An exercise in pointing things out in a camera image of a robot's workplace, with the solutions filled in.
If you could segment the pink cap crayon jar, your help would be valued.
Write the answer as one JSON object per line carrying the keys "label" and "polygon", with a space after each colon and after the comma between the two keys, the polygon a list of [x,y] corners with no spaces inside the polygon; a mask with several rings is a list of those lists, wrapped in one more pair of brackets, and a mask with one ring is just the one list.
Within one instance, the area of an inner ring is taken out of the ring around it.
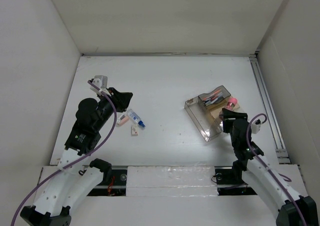
{"label": "pink cap crayon jar", "polygon": [[227,105],[225,106],[225,109],[233,111],[233,109],[236,107],[238,100],[236,98],[230,97],[228,99]]}

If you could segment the blue gel pen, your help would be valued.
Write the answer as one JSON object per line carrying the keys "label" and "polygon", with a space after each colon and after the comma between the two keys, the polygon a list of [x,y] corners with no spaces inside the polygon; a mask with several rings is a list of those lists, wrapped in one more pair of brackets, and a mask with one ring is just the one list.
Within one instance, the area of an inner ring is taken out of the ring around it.
{"label": "blue gel pen", "polygon": [[214,104],[219,98],[220,98],[220,96],[216,96],[212,99],[209,99],[208,101],[205,102],[205,105]]}

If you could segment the orange pen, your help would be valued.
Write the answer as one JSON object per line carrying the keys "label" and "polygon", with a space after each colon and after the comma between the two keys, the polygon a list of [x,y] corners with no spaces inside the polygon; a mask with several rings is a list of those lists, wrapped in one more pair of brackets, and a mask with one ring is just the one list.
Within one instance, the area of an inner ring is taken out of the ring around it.
{"label": "orange pen", "polygon": [[211,93],[209,96],[205,97],[202,101],[205,102],[207,99],[212,98],[214,95],[216,95],[216,94],[218,94],[218,93],[220,93],[220,92],[222,92],[221,89],[219,89],[219,90]]}

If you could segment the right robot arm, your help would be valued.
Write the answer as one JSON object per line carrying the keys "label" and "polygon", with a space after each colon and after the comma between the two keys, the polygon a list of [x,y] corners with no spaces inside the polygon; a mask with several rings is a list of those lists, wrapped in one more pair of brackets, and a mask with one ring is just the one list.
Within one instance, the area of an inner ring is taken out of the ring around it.
{"label": "right robot arm", "polygon": [[314,199],[303,196],[284,180],[269,163],[262,149],[252,140],[268,117],[259,113],[251,120],[246,113],[223,108],[220,114],[223,132],[228,133],[236,156],[231,177],[249,185],[273,214],[278,226],[318,226]]}

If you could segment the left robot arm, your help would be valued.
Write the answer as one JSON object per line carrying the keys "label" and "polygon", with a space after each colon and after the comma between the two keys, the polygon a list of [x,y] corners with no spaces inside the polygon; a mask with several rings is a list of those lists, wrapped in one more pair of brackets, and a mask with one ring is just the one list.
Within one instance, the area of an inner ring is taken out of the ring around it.
{"label": "left robot arm", "polygon": [[28,225],[70,225],[72,215],[88,193],[111,180],[111,163],[89,157],[105,143],[100,140],[100,129],[110,116],[126,111],[133,93],[111,87],[99,90],[98,97],[99,101],[86,98],[79,103],[58,170],[45,179],[47,186],[33,205],[23,207],[20,213]]}

